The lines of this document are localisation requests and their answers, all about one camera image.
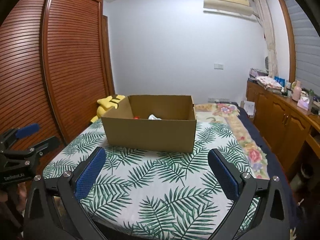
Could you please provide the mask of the white silver snack packet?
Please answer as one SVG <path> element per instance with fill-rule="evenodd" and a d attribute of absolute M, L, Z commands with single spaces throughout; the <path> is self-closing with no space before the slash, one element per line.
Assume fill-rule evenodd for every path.
<path fill-rule="evenodd" d="M 161 120 L 161 118 L 158 118 L 158 117 L 154 116 L 153 114 L 149 115 L 148 119 L 149 120 Z"/>

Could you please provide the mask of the palm leaf print cloth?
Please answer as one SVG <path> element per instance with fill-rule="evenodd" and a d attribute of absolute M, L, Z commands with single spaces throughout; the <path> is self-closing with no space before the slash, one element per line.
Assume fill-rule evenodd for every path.
<path fill-rule="evenodd" d="M 217 148 L 241 172 L 254 172 L 230 127 L 199 122 L 191 153 L 111 146 L 101 121 L 93 123 L 44 169 L 46 178 L 73 170 L 96 147 L 106 161 L 81 201 L 104 226 L 146 239 L 207 239 L 232 206 L 208 165 Z"/>

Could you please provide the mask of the yellow Pikachu plush toy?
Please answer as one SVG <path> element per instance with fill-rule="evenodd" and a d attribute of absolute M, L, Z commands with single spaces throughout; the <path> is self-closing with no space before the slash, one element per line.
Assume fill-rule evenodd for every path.
<path fill-rule="evenodd" d="M 114 107 L 115 109 L 118 108 L 118 105 L 119 105 L 119 102 L 121 100 L 123 100 L 125 98 L 124 95 L 118 95 L 118 94 L 115 94 L 115 95 L 111 95 L 111 96 L 108 96 L 106 98 L 103 98 L 103 99 L 99 99 L 97 101 L 98 103 L 98 109 L 97 109 L 97 114 L 96 116 L 94 116 L 92 119 L 91 119 L 91 123 L 94 123 L 96 122 L 99 118 L 101 118 L 102 115 L 105 114 L 105 112 L 107 112 L 110 108 Z"/>

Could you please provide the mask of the floral bed blanket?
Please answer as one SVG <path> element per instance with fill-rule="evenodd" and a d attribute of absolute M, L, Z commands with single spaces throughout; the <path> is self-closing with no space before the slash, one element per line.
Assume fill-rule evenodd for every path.
<path fill-rule="evenodd" d="M 240 110 L 235 103 L 204 103 L 195 105 L 197 120 L 228 125 L 242 148 L 256 178 L 269 179 L 266 153 L 256 144 L 240 121 Z"/>

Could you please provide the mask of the wooden sideboard cabinet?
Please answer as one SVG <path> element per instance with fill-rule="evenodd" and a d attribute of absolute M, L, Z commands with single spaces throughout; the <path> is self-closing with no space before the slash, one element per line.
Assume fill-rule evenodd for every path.
<path fill-rule="evenodd" d="M 303 147 L 319 158 L 319 116 L 303 110 L 291 98 L 273 94 L 247 81 L 246 99 L 255 103 L 253 124 L 277 156 L 288 178 L 298 172 Z"/>

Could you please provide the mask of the wooden louvered wardrobe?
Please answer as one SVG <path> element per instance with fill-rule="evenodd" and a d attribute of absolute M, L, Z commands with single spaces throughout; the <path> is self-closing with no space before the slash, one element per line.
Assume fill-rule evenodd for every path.
<path fill-rule="evenodd" d="M 67 146 L 112 94 L 103 0 L 17 2 L 1 24 L 1 131 L 40 125 L 17 150 L 53 135 Z"/>

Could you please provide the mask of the brown cardboard box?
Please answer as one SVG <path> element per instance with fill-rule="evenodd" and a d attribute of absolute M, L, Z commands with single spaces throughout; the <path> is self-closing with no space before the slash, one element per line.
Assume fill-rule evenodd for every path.
<path fill-rule="evenodd" d="M 161 120 L 149 120 L 149 115 Z M 139 150 L 193 151 L 196 115 L 190 95 L 129 95 L 101 117 L 112 146 Z"/>

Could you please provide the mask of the folded floral cloth pile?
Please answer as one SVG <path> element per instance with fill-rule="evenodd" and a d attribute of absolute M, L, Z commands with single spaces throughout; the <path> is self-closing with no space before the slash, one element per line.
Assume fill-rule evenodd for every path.
<path fill-rule="evenodd" d="M 264 87 L 265 89 L 282 89 L 282 85 L 269 76 L 257 76 L 255 79 L 258 82 L 258 84 Z"/>

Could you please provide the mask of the pink tissue box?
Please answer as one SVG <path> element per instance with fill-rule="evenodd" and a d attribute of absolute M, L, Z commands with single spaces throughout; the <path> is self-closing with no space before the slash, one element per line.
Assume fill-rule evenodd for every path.
<path fill-rule="evenodd" d="M 312 107 L 312 102 L 308 97 L 301 96 L 297 102 L 297 106 L 306 111 L 309 111 Z"/>

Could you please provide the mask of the pink thermos jug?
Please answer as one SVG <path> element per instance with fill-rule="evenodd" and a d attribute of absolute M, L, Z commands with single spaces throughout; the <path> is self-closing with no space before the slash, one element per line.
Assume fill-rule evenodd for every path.
<path fill-rule="evenodd" d="M 298 102 L 302 92 L 301 82 L 299 80 L 295 81 L 292 84 L 292 95 L 291 98 L 293 101 Z"/>

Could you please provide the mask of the white small fan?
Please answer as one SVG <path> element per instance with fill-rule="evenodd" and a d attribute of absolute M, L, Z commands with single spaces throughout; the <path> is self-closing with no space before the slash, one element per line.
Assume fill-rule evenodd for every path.
<path fill-rule="evenodd" d="M 268 56 L 265 57 L 265 69 L 266 69 L 266 72 L 269 72 L 269 60 L 268 60 Z"/>

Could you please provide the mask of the grey window blind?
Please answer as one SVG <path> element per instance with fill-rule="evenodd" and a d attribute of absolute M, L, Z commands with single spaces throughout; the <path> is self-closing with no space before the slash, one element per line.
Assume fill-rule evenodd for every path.
<path fill-rule="evenodd" d="M 296 79 L 307 90 L 319 95 L 319 35 L 295 0 L 284 0 L 293 29 L 296 52 Z"/>

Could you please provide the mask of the beige curtain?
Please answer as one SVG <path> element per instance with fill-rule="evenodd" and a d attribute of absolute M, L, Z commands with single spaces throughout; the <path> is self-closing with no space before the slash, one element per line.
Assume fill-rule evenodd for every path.
<path fill-rule="evenodd" d="M 261 20 L 268 50 L 268 75 L 278 76 L 276 41 L 271 13 L 266 0 L 253 0 Z"/>

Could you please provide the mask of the white wall switch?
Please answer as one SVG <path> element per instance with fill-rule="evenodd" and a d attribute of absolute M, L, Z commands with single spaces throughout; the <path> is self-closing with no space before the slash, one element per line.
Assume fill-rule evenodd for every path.
<path fill-rule="evenodd" d="M 223 70 L 223 68 L 224 68 L 223 64 L 218 64 L 218 63 L 215 63 L 215 64 L 214 64 L 214 69 Z"/>

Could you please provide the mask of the wall air conditioner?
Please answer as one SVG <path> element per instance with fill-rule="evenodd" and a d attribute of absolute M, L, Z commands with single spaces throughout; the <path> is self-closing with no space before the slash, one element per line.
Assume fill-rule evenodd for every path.
<path fill-rule="evenodd" d="M 204 9 L 214 9 L 237 13 L 244 16 L 259 16 L 251 7 L 249 0 L 204 0 Z"/>

